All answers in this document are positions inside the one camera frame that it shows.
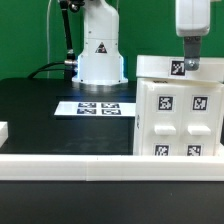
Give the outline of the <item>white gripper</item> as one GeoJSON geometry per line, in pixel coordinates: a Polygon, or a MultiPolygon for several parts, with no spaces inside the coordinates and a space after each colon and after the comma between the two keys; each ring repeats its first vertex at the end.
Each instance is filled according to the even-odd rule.
{"type": "Polygon", "coordinates": [[[210,30],[210,0],[175,0],[175,22],[177,35],[185,37],[185,69],[196,71],[200,63],[200,36],[210,30]]]}

